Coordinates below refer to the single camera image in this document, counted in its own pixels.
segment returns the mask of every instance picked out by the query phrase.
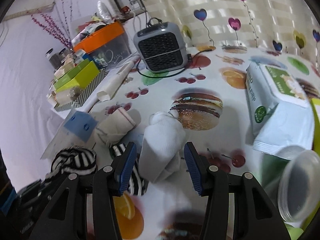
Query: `white wall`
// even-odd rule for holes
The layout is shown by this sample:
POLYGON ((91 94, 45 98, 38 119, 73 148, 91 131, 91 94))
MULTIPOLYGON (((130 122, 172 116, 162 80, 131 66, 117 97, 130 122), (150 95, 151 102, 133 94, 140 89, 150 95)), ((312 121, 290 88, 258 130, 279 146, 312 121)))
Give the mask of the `white wall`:
MULTIPOLYGON (((34 1, 16 0, 11 12, 30 8, 34 1)), ((108 6, 108 0, 102 1, 108 6)), ((93 14, 97 2, 73 0, 74 19, 93 14)), ((57 19, 56 11, 52 12, 52 17, 57 19)), ((142 28, 145 26, 144 17, 144 14, 140 15, 142 28)), ((50 163, 41 161, 40 157, 62 120, 50 110, 46 101, 53 67, 44 54, 50 48, 58 52, 63 45, 34 24, 30 16, 12 19, 5 24, 9 32, 0 47, 0 148, 12 184, 19 190, 44 178, 50 171, 50 163)), ((124 28, 128 31, 130 49, 135 52, 131 41, 134 35, 132 20, 126 22, 124 28)))

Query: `green round logo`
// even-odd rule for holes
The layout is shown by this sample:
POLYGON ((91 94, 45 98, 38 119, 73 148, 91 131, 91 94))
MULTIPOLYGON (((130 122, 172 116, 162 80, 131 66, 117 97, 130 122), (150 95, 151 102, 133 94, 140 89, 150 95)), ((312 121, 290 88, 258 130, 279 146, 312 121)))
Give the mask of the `green round logo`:
POLYGON ((261 123, 263 118, 266 116, 267 111, 264 106, 259 106, 256 111, 254 112, 254 119, 256 123, 261 123))

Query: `space heater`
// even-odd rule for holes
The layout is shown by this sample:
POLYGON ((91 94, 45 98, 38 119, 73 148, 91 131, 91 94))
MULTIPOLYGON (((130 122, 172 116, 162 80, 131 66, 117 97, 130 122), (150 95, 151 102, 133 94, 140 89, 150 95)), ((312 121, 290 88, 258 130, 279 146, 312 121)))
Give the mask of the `space heater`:
POLYGON ((180 69, 188 63, 183 37, 178 25, 165 22, 137 32, 133 38, 141 60, 153 73, 180 69))

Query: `curtain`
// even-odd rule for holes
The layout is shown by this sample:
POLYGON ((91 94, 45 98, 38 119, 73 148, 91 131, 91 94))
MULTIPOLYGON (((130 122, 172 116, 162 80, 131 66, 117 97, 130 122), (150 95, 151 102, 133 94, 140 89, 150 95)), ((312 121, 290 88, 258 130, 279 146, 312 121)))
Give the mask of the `curtain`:
POLYGON ((240 45, 316 63, 319 24, 304 0, 144 0, 151 17, 176 23, 187 46, 240 45))

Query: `green box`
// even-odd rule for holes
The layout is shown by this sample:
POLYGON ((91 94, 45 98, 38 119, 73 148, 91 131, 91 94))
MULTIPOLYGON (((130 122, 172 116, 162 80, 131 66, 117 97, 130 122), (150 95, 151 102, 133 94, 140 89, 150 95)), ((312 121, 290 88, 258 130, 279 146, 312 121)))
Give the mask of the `green box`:
POLYGON ((58 88, 56 92, 67 90, 72 87, 80 87, 84 90, 98 74, 99 70, 97 69, 96 64, 94 61, 91 61, 73 79, 64 84, 62 87, 58 88))
POLYGON ((67 84, 71 79, 73 79, 76 75, 78 75, 80 73, 81 70, 83 70, 88 64, 90 63, 90 60, 88 60, 87 58, 82 61, 80 64, 78 64, 77 66, 75 66, 73 69, 71 69, 69 72, 67 72, 66 74, 64 74, 61 78, 59 78, 57 80, 57 82, 55 82, 55 84, 53 85, 54 90, 58 90, 60 87, 62 87, 63 85, 67 84))

